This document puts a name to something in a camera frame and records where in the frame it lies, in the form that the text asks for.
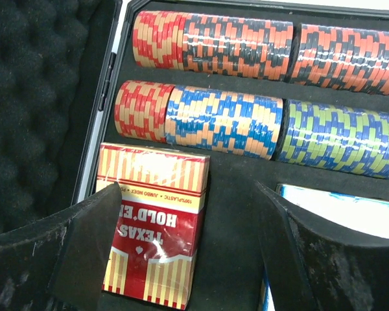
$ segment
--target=green poker chip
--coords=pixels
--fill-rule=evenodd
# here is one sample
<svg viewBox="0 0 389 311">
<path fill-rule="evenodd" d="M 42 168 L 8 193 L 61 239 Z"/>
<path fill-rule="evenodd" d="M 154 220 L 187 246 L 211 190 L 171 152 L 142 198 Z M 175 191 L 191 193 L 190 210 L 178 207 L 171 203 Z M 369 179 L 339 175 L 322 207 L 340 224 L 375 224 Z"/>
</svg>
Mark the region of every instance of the green poker chip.
<svg viewBox="0 0 389 311">
<path fill-rule="evenodd" d="M 378 171 L 377 170 L 377 167 L 381 164 L 382 160 L 383 160 L 383 153 L 381 152 L 381 145 L 382 145 L 382 140 L 383 140 L 383 132 L 384 132 L 384 127 L 386 126 L 386 123 L 382 122 L 382 118 L 381 118 L 381 115 L 375 111 L 370 111 L 370 115 L 371 117 L 370 118 L 374 118 L 375 120 L 375 123 L 379 123 L 381 125 L 381 131 L 380 131 L 380 127 L 378 127 L 377 125 L 374 126 L 375 128 L 375 137 L 372 137 L 375 139 L 375 144 L 374 144 L 374 147 L 373 147 L 373 150 L 372 150 L 372 153 L 370 155 L 370 157 L 373 159 L 373 161 L 371 161 L 370 165 L 368 165 L 367 169 L 369 171 L 369 175 L 372 175 L 372 174 L 378 174 L 380 173 L 380 170 Z"/>
<path fill-rule="evenodd" d="M 359 153 L 357 154 L 357 158 L 355 159 L 355 167 L 351 171 L 354 174 L 363 174 L 364 173 L 364 162 L 362 162 L 364 157 L 368 157 L 368 154 L 370 150 L 373 149 L 373 143 L 372 143 L 372 136 L 371 134 L 371 129 L 370 127 L 370 122 L 369 122 L 369 117 L 368 117 L 369 111 L 363 111 L 362 112 L 362 121 L 363 121 L 363 141 L 362 141 L 362 147 L 360 148 Z"/>
<path fill-rule="evenodd" d="M 308 102 L 304 102 L 303 106 L 305 105 L 305 109 L 307 112 L 307 124 L 306 127 L 304 128 L 303 133 L 303 142 L 301 143 L 300 151 L 298 153 L 296 162 L 297 163 L 302 163 L 303 165 L 306 164 L 306 159 L 304 159 L 306 156 L 309 156 L 309 145 L 311 143 L 312 139 L 312 129 L 313 129 L 313 124 L 314 124 L 314 110 L 313 110 L 313 105 L 311 105 Z"/>
<path fill-rule="evenodd" d="M 290 117 L 294 117 L 294 124 L 292 125 L 292 135 L 291 135 L 291 142 L 287 151 L 287 161 L 288 163 L 294 163 L 292 155 L 296 148 L 296 141 L 297 139 L 294 138 L 295 134 L 299 132 L 301 127 L 301 112 L 297 110 L 297 105 L 291 104 L 290 105 Z"/>
<path fill-rule="evenodd" d="M 320 112 L 320 106 L 317 104 L 313 105 L 313 110 L 314 110 L 314 112 L 313 112 L 314 113 L 314 121 L 313 121 L 313 125 L 312 125 L 311 143 L 309 144 L 309 153 L 311 153 L 309 160 L 308 160 L 309 166 L 312 166 L 314 161 L 317 158 L 318 150 L 320 149 L 320 145 L 318 143 L 318 136 L 319 136 L 319 132 L 320 132 L 320 123 L 324 122 L 324 119 L 323 119 L 322 114 Z"/>
<path fill-rule="evenodd" d="M 344 140 L 344 129 L 346 128 L 346 125 L 344 124 L 344 112 L 342 107 L 336 107 L 335 113 L 337 114 L 337 120 L 333 125 L 336 126 L 336 137 L 334 142 L 334 148 L 331 152 L 331 159 L 332 161 L 329 163 L 328 168 L 334 169 L 337 164 L 342 159 L 342 156 L 344 154 L 344 150 L 346 149 L 343 146 L 343 140 Z"/>
<path fill-rule="evenodd" d="M 383 130 L 383 135 L 387 135 L 388 136 L 388 142 L 387 142 L 387 145 L 388 147 L 386 148 L 385 150 L 385 153 L 382 155 L 382 159 L 384 158 L 385 154 L 389 154 L 389 121 L 387 120 L 389 118 L 389 114 L 387 113 L 383 113 L 384 116 L 386 116 L 385 120 L 383 120 L 382 124 L 385 126 L 384 130 Z M 388 159 L 383 159 L 379 165 L 376 167 L 375 171 L 377 172 L 377 175 L 375 175 L 375 177 L 380 177 L 380 178 L 384 178 L 386 177 L 386 171 L 388 170 L 387 168 L 385 168 L 385 166 L 389 164 L 389 158 Z"/>
</svg>

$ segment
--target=poker chip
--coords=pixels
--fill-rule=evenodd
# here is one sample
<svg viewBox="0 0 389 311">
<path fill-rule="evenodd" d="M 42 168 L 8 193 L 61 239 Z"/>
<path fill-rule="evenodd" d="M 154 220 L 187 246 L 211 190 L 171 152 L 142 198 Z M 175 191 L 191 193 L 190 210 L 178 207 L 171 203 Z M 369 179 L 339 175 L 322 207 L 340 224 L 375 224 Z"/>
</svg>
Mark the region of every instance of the poker chip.
<svg viewBox="0 0 389 311">
<path fill-rule="evenodd" d="M 389 113 L 299 100 L 284 109 L 276 161 L 389 178 Z"/>
<path fill-rule="evenodd" d="M 389 32 L 308 24 L 297 29 L 291 83 L 389 95 Z"/>
<path fill-rule="evenodd" d="M 142 67 L 284 80 L 292 36 L 289 21 L 144 10 L 132 44 Z"/>
</svg>

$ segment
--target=blue poker chip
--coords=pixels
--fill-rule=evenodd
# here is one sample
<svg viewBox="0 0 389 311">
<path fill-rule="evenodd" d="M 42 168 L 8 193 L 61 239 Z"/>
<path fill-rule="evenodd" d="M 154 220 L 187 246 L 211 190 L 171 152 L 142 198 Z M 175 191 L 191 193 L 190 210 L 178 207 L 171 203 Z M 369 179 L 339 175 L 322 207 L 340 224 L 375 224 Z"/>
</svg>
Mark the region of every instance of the blue poker chip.
<svg viewBox="0 0 389 311">
<path fill-rule="evenodd" d="M 205 91 L 205 94 L 206 94 L 206 98 L 210 98 L 211 95 L 212 95 L 212 91 L 207 90 L 207 91 Z M 206 110 L 204 112 L 205 113 L 205 118 L 204 118 L 203 126 L 210 127 L 211 122 L 212 122 L 212 108 L 213 108 L 212 107 L 212 103 L 208 102 L 207 106 L 206 106 Z M 209 149 L 208 146 L 207 146 L 207 136 L 202 137 L 201 148 Z"/>
<path fill-rule="evenodd" d="M 225 99 L 222 99 L 222 95 L 225 93 L 227 93 L 227 92 L 221 93 L 219 103 L 218 103 L 217 115 L 219 116 L 219 131 L 217 133 L 213 133 L 213 146 L 214 147 L 217 147 L 219 142 L 222 142 L 222 144 L 223 144 L 223 140 L 224 140 L 224 131 L 222 132 L 222 129 L 224 130 L 224 128 L 222 127 L 223 126 L 222 123 L 224 123 L 223 113 L 224 113 L 224 109 L 225 109 L 226 97 L 225 97 Z"/>
<path fill-rule="evenodd" d="M 279 140 L 279 133 L 281 131 L 281 124 L 282 124 L 282 120 L 283 120 L 283 112 L 284 112 L 284 103 L 283 103 L 283 100 L 281 99 L 281 107 L 278 107 L 278 105 L 277 105 L 277 113 L 276 113 L 276 117 L 275 117 L 275 124 L 277 127 L 278 137 L 277 137 L 277 141 L 275 142 L 274 151 L 271 154 L 269 154 L 270 158 L 272 158 L 272 156 L 274 155 L 275 150 L 277 148 L 277 143 Z"/>
<path fill-rule="evenodd" d="M 186 111 L 189 109 L 190 103 L 193 100 L 194 93 L 190 90 L 186 90 L 186 97 L 183 101 L 183 106 L 180 108 L 180 118 L 181 118 L 181 126 L 180 126 L 180 143 L 181 145 L 185 146 L 187 143 L 187 117 L 186 117 Z"/>
<path fill-rule="evenodd" d="M 187 120 L 187 124 L 186 124 L 186 133 L 189 134 L 190 137 L 197 134 L 197 128 L 196 128 L 197 127 L 197 124 L 196 124 L 197 118 L 195 119 L 195 112 L 196 112 L 196 105 L 197 105 L 197 101 L 199 99 L 199 96 L 200 96 L 200 91 L 196 89 L 193 93 L 191 110 L 187 116 L 188 120 Z M 191 146 L 191 147 L 194 146 L 192 144 L 191 139 L 186 140 L 186 145 Z"/>
<path fill-rule="evenodd" d="M 237 105 L 240 105 L 241 107 L 241 112 L 240 115 L 245 114 L 246 107 L 244 107 L 243 104 L 244 100 L 244 95 L 243 94 L 238 94 L 238 99 L 237 99 Z M 240 149 L 241 145 L 241 140 L 242 140 L 242 133 L 237 133 L 238 132 L 238 127 L 239 127 L 239 119 L 234 119 L 232 122 L 232 131 L 231 131 L 231 136 L 235 138 L 235 146 L 234 149 L 238 151 Z"/>
<path fill-rule="evenodd" d="M 251 117 L 250 117 L 251 123 L 249 126 L 248 134 L 246 136 L 246 142 L 248 142 L 248 140 L 250 140 L 249 150 L 244 151 L 244 156 L 248 156 L 248 157 L 253 157 L 253 154 L 251 153 L 251 148 L 252 148 L 252 143 L 253 143 L 253 137 L 255 134 L 255 127 L 257 126 L 257 123 L 258 123 L 257 119 L 252 118 L 254 109 L 259 109 L 259 105 L 257 106 L 256 96 L 253 96 L 253 103 L 252 103 Z"/>
<path fill-rule="evenodd" d="M 274 124 L 272 124 L 271 135 L 268 136 L 268 152 L 267 152 L 268 155 L 272 155 L 275 152 L 275 147 L 277 145 L 276 141 L 275 142 L 272 141 L 272 138 L 274 136 L 274 129 L 277 125 L 278 106 L 276 100 L 271 100 L 271 113 L 275 115 L 275 120 L 274 120 Z"/>
<path fill-rule="evenodd" d="M 262 109 L 262 107 L 265 108 L 265 97 L 256 95 L 254 97 L 254 101 L 258 104 L 259 109 Z M 261 144 L 260 139 L 261 139 L 261 130 L 263 127 L 263 122 L 264 122 L 264 120 L 261 120 L 261 119 L 258 119 L 256 122 L 255 129 L 253 131 L 253 140 L 255 141 L 255 146 L 254 146 L 253 150 L 251 150 L 251 152 L 250 152 L 251 157 L 258 158 L 260 156 L 258 153 L 258 150 L 259 150 L 259 146 Z"/>
<path fill-rule="evenodd" d="M 227 113 L 227 115 L 224 116 L 225 118 L 225 121 L 224 121 L 224 125 L 220 127 L 220 133 L 221 135 L 219 135 L 219 139 L 222 139 L 222 146 L 223 148 L 225 148 L 225 150 L 227 151 L 228 150 L 228 147 L 229 147 L 229 139 L 230 139 L 230 134 L 229 135 L 226 135 L 226 129 L 230 128 L 230 110 L 231 110 L 231 101 L 232 101 L 232 95 L 231 95 L 231 92 L 227 92 L 226 93 L 226 98 L 225 98 L 225 107 L 224 107 L 224 111 L 225 113 Z"/>
<path fill-rule="evenodd" d="M 203 101 L 206 98 L 206 96 L 207 96 L 207 94 L 203 90 L 200 90 L 198 100 Z M 203 139 L 202 134 L 203 134 L 203 128 L 204 128 L 204 124 L 205 124 L 205 117 L 206 117 L 205 112 L 202 111 L 202 105 L 199 106 L 198 112 L 199 112 L 199 117 L 197 118 L 197 120 L 195 122 L 195 125 L 196 125 L 196 147 L 202 148 L 202 141 L 200 141 L 200 143 L 198 143 L 198 137 L 201 137 Z"/>
<path fill-rule="evenodd" d="M 184 86 L 175 86 L 174 89 L 177 89 L 178 91 L 184 92 L 185 87 Z M 180 102 L 175 102 L 175 101 L 170 99 L 168 106 L 167 106 L 166 118 L 168 118 L 174 122 L 177 122 L 176 115 L 177 115 L 179 105 L 180 105 Z M 177 144 L 176 136 L 171 135 L 171 129 L 170 129 L 169 133 L 167 133 L 167 132 L 165 133 L 165 138 L 166 138 L 166 142 L 168 144 Z"/>
<path fill-rule="evenodd" d="M 251 120 L 251 123 L 252 123 L 253 102 L 244 101 L 243 102 L 243 106 L 245 106 L 246 109 L 244 111 L 244 114 L 242 114 L 242 110 L 241 110 L 241 117 L 244 117 L 246 119 Z M 239 148 L 241 150 L 243 150 L 242 154 L 245 153 L 246 140 L 247 140 L 247 138 L 249 136 L 249 132 L 250 132 L 250 127 L 249 127 L 249 130 L 248 130 L 247 134 L 242 135 L 242 140 L 241 140 L 241 143 L 240 143 L 240 146 L 239 146 Z"/>
<path fill-rule="evenodd" d="M 229 122 L 228 122 L 228 126 L 229 126 L 229 135 L 226 136 L 226 139 L 228 140 L 228 146 L 230 147 L 230 144 L 231 144 L 231 141 L 234 141 L 236 142 L 236 137 L 233 136 L 233 129 L 236 127 L 235 125 L 235 111 L 236 111 L 236 107 L 237 107 L 237 99 L 234 100 L 233 97 L 231 97 L 231 101 L 230 101 L 230 110 L 229 110 Z M 233 153 L 233 150 L 230 150 L 228 149 L 228 153 L 229 154 L 232 154 Z"/>
</svg>

